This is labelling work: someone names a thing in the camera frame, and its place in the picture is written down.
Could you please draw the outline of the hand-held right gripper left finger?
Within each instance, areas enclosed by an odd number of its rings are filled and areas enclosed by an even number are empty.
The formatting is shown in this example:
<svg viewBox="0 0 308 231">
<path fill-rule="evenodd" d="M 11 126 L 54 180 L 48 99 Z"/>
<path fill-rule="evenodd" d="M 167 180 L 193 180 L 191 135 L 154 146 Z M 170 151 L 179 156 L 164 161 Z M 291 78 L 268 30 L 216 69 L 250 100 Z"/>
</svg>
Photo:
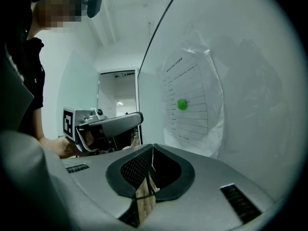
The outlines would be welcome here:
<svg viewBox="0 0 308 231">
<path fill-rule="evenodd" d="M 153 146 L 142 145 L 114 161 L 106 171 L 110 187 L 120 196 L 134 198 L 152 166 Z"/>
</svg>

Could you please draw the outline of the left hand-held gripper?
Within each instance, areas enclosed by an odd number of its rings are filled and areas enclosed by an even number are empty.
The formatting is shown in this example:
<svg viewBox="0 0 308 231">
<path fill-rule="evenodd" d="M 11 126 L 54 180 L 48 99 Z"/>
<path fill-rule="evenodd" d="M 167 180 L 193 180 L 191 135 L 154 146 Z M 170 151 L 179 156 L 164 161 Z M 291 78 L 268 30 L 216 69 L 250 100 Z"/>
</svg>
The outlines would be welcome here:
<svg viewBox="0 0 308 231">
<path fill-rule="evenodd" d="M 63 133 L 82 153 L 93 153 L 81 135 L 81 131 L 89 126 L 90 129 L 102 130 L 105 137 L 113 137 L 137 127 L 143 122 L 143 114 L 134 112 L 128 115 L 108 118 L 101 109 L 63 109 Z"/>
</svg>

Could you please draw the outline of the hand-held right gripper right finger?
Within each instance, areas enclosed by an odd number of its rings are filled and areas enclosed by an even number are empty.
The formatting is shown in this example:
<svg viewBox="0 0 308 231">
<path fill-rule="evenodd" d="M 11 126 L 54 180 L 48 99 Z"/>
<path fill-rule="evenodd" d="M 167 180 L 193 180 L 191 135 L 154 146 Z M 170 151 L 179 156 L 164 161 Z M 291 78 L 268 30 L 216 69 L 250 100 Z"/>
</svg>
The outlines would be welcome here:
<svg viewBox="0 0 308 231">
<path fill-rule="evenodd" d="M 195 170 L 186 159 L 168 151 L 161 145 L 153 145 L 152 180 L 159 189 L 156 201 L 179 199 L 193 184 Z"/>
</svg>

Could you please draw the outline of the person's left hand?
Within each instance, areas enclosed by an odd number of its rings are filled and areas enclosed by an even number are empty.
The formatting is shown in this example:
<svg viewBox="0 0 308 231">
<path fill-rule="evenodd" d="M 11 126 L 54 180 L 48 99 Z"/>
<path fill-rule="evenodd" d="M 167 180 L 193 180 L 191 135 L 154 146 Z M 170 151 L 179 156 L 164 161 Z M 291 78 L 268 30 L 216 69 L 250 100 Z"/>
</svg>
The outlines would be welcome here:
<svg viewBox="0 0 308 231">
<path fill-rule="evenodd" d="M 90 127 L 83 131 L 83 139 L 88 148 L 106 150 L 110 147 L 109 138 L 105 136 L 104 130 L 100 126 Z"/>
</svg>

